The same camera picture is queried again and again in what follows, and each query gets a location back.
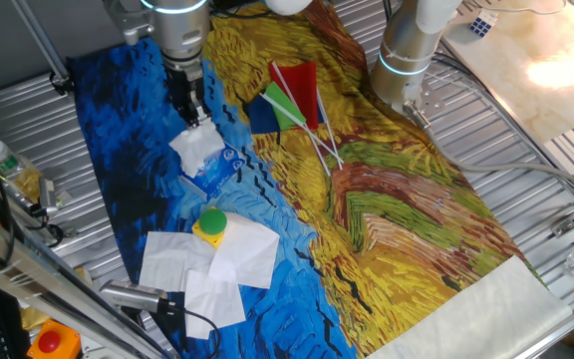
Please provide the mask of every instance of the yellow toy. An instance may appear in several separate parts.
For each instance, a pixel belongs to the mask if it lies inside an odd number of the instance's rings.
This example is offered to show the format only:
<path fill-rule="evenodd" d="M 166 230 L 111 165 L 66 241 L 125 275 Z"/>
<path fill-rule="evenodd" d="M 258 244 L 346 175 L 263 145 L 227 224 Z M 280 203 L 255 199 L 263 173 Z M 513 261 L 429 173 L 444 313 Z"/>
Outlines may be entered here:
<path fill-rule="evenodd" d="M 227 216 L 225 213 L 212 207 L 200 216 L 191 230 L 195 236 L 209 243 L 214 249 L 218 249 L 218 245 L 223 240 L 226 226 Z"/>

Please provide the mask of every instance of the light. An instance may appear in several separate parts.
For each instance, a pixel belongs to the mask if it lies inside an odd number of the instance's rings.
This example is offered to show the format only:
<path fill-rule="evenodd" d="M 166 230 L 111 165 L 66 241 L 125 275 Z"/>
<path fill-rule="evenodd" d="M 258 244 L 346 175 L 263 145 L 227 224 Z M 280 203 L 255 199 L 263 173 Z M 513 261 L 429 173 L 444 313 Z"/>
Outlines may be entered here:
<path fill-rule="evenodd" d="M 574 86 L 574 54 L 555 55 L 537 60 L 526 69 L 528 80 L 533 84 L 558 90 Z"/>
<path fill-rule="evenodd" d="M 207 2 L 207 0 L 200 0 L 198 3 L 196 3 L 190 7 L 186 7 L 186 8 L 182 8 L 182 9 L 165 9 L 165 8 L 154 6 L 150 3 L 148 3 L 146 0 L 141 0 L 141 3 L 144 4 L 148 9 L 154 9 L 154 11 L 159 12 L 161 14 L 171 14 L 171 15 L 186 14 L 188 12 L 192 12 L 192 11 L 198 9 L 199 7 L 203 6 L 206 2 Z"/>
<path fill-rule="evenodd" d="M 391 71 L 391 72 L 393 72 L 393 73 L 395 73 L 395 74 L 398 74 L 398 75 L 411 76 L 411 75 L 421 74 L 421 73 L 423 73 L 426 69 L 428 69 L 428 68 L 429 68 L 429 65 L 430 65 L 430 64 L 427 64 L 426 67 L 424 67 L 424 68 L 421 69 L 421 70 L 417 70 L 417 71 L 400 71 L 400 70 L 398 70 L 398 69 L 394 69 L 393 67 L 389 66 L 389 64 L 387 64 L 387 63 L 385 62 L 385 59 L 383 59 L 383 54 L 382 54 L 382 53 L 380 53 L 379 56 L 380 56 L 380 61 L 383 63 L 383 65 L 385 65 L 385 67 L 387 68 L 387 70 L 389 70 L 389 71 Z"/>

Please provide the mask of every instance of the blue light ring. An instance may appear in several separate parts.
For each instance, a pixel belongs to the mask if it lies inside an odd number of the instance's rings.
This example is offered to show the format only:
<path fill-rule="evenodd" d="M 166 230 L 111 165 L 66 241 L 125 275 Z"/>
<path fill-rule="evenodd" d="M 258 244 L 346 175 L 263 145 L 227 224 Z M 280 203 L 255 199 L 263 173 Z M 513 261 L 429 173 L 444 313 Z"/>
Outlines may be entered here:
<path fill-rule="evenodd" d="M 387 68 L 387 70 L 393 72 L 394 74 L 398 74 L 398 75 L 404 75 L 404 76 L 412 76 L 412 75 L 417 75 L 417 74 L 421 74 L 424 71 L 426 71 L 429 68 L 429 65 L 431 63 L 428 63 L 423 69 L 421 70 L 417 70 L 417 71 L 401 71 L 398 69 L 394 69 L 393 67 L 391 67 L 389 64 L 387 64 L 387 62 L 385 61 L 385 59 L 383 58 L 383 54 L 380 53 L 380 61 L 383 63 L 383 65 L 385 65 L 385 67 Z"/>

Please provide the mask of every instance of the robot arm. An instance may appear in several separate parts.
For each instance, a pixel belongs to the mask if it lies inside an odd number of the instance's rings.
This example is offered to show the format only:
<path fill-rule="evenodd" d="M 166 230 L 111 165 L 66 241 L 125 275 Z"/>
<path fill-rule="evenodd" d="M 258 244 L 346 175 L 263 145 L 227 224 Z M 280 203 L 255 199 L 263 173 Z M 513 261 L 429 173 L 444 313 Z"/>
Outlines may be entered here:
<path fill-rule="evenodd" d="M 204 104 L 202 46 L 209 32 L 208 0 L 140 0 L 142 10 L 127 12 L 120 0 L 106 9 L 126 42 L 147 33 L 158 44 L 167 71 L 172 105 L 188 127 L 210 119 Z M 280 15 L 302 11 L 312 0 L 265 0 Z M 389 19 L 380 57 L 371 75 L 376 94 L 403 114 L 421 97 L 421 84 L 441 33 L 461 0 L 402 0 Z"/>
<path fill-rule="evenodd" d="M 378 97 L 403 114 L 406 102 L 418 102 L 425 71 L 444 27 L 461 0 L 403 0 L 385 30 L 380 56 L 371 74 Z"/>
<path fill-rule="evenodd" d="M 120 0 L 105 0 L 106 10 L 134 45 L 148 34 L 160 47 L 172 105 L 189 128 L 209 120 L 204 103 L 202 46 L 209 33 L 207 0 L 141 0 L 142 10 L 127 12 Z"/>

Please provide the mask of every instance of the orange emergency stop button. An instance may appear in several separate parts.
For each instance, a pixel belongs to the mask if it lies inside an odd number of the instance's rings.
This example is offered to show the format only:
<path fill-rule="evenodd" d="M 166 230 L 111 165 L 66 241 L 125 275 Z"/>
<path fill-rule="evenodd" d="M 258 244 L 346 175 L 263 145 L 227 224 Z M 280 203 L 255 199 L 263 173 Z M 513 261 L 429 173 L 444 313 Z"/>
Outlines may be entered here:
<path fill-rule="evenodd" d="M 75 359 L 81 351 L 81 335 L 56 321 L 47 320 L 28 350 L 35 359 Z"/>

